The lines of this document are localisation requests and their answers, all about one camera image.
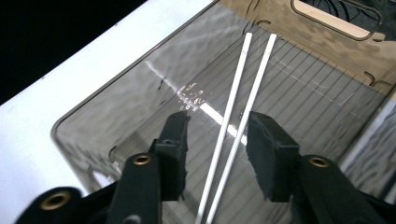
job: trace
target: white table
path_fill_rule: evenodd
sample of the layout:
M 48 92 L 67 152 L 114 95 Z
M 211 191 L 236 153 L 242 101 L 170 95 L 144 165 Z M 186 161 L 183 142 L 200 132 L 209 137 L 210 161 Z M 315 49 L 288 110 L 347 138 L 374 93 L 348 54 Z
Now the white table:
M 210 2 L 149 0 L 0 106 L 2 223 L 48 189 L 83 189 L 50 139 L 54 122 Z

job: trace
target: white plastic rod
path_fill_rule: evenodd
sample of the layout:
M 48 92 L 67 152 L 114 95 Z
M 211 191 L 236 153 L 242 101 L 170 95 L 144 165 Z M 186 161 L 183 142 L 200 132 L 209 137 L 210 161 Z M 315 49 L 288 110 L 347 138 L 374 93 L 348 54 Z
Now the white plastic rod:
M 225 165 L 224 172 L 221 176 L 219 187 L 218 190 L 216 191 L 215 199 L 212 203 L 212 206 L 210 207 L 206 224 L 212 223 L 216 210 L 218 209 L 221 194 L 224 190 L 225 183 L 227 182 L 228 175 L 230 174 L 231 168 L 233 166 L 233 159 L 235 158 L 235 154 L 238 149 L 239 142 L 241 141 L 245 127 L 247 126 L 248 115 L 250 113 L 251 108 L 253 107 L 257 92 L 259 91 L 259 87 L 262 83 L 262 77 L 264 75 L 265 67 L 268 64 L 268 60 L 270 58 L 271 51 L 275 44 L 275 40 L 276 40 L 276 35 L 271 34 L 270 39 L 268 40 L 267 47 L 265 48 L 264 55 L 262 56 L 262 62 L 260 63 L 259 71 L 257 72 L 256 79 L 254 80 L 253 88 L 251 89 L 250 95 L 248 97 L 247 106 L 245 107 L 244 115 L 242 116 L 242 120 L 238 128 L 238 132 L 236 134 L 235 140 L 233 141 L 233 147 L 231 148 L 231 152 L 228 157 L 227 163 Z
M 233 78 L 233 85 L 231 86 L 230 97 L 228 98 L 228 102 L 225 107 L 224 119 L 221 123 L 218 142 L 216 143 L 212 162 L 210 163 L 209 173 L 207 174 L 207 178 L 204 186 L 204 192 L 202 193 L 202 198 L 199 204 L 198 214 L 195 219 L 195 224 L 200 224 L 202 217 L 204 215 L 207 197 L 209 195 L 209 191 L 213 182 L 213 177 L 215 176 L 216 168 L 218 166 L 219 155 L 221 152 L 222 144 L 224 142 L 225 134 L 227 132 L 227 127 L 228 127 L 228 122 L 230 121 L 231 112 L 233 111 L 233 103 L 235 102 L 235 97 L 238 91 L 239 82 L 241 81 L 241 76 L 244 70 L 245 61 L 248 56 L 248 47 L 250 46 L 251 37 L 252 37 L 251 33 L 246 34 L 244 45 L 241 51 L 241 56 L 239 57 L 239 62 L 238 65 L 236 66 L 236 72 L 235 72 L 235 77 Z

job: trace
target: textured plastic surface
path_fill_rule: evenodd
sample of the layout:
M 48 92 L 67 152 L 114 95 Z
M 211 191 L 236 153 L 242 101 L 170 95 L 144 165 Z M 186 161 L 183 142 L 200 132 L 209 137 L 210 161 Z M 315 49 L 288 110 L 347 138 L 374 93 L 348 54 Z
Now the textured plastic surface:
M 149 150 L 166 118 L 188 110 L 185 201 L 164 203 L 163 222 L 192 223 L 246 32 L 253 38 L 209 194 L 211 204 L 270 35 L 219 5 L 191 20 L 55 124 L 53 138 L 87 189 L 100 188 L 93 171 L 120 178 L 126 159 Z M 280 37 L 252 110 L 274 118 L 300 145 L 301 154 L 339 161 L 386 98 L 368 87 L 369 78 L 346 74 Z M 262 199 L 245 145 L 243 137 L 215 222 L 290 222 L 287 203 Z

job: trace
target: brass insert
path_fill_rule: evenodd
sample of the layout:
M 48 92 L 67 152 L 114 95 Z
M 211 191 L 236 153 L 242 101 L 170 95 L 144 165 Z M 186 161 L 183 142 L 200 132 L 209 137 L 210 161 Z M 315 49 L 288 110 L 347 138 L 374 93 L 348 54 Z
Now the brass insert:
M 134 158 L 134 164 L 135 165 L 146 165 L 151 161 L 150 156 L 142 155 L 139 157 Z
M 70 200 L 70 193 L 68 191 L 60 191 L 50 195 L 44 200 L 40 207 L 43 210 L 54 210 L 64 206 Z
M 327 161 L 319 157 L 309 158 L 309 162 L 311 162 L 313 165 L 316 165 L 317 167 L 329 167 L 330 165 Z

